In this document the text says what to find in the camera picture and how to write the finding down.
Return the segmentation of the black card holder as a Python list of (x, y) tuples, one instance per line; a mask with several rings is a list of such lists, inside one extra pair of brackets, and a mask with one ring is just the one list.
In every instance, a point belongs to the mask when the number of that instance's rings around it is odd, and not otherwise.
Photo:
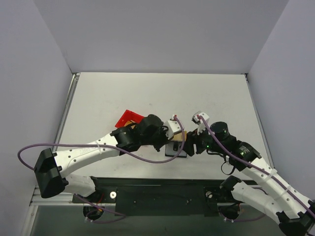
[(181, 141), (171, 141), (165, 145), (164, 155), (166, 157), (174, 157), (182, 146)]

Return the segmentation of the gold card front up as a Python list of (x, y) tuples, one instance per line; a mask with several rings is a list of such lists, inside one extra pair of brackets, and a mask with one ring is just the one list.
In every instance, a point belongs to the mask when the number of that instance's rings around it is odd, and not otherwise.
[(173, 142), (182, 142), (187, 139), (187, 131), (184, 131), (184, 133), (180, 132), (173, 136), (172, 141)]

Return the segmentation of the red plastic bin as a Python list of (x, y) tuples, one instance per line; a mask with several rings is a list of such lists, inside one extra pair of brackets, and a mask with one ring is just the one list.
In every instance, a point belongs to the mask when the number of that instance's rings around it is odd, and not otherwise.
[(115, 124), (116, 128), (127, 126), (131, 123), (139, 123), (144, 117), (130, 110), (125, 110), (118, 122)]

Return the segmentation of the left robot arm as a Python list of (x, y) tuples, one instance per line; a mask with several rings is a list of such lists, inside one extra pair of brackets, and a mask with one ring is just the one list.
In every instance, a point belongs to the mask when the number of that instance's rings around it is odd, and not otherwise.
[(54, 197), (61, 192), (77, 193), (89, 202), (97, 202), (101, 189), (91, 177), (74, 175), (74, 171), (99, 160), (137, 151), (141, 146), (153, 146), (156, 151), (181, 131), (175, 120), (163, 122), (155, 115), (139, 123), (120, 127), (85, 147), (52, 152), (43, 150), (34, 167), (41, 197)]

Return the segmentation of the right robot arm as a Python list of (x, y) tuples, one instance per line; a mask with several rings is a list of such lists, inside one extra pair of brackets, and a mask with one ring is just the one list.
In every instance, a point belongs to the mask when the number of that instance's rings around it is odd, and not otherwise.
[(198, 128), (187, 134), (185, 151), (189, 156), (219, 154), (235, 170), (255, 181), (254, 189), (239, 178), (229, 175), (220, 185), (225, 201), (243, 202), (273, 219), (286, 236), (306, 236), (315, 225), (315, 203), (286, 182), (250, 144), (230, 135), (227, 124), (209, 125), (202, 115), (192, 121)]

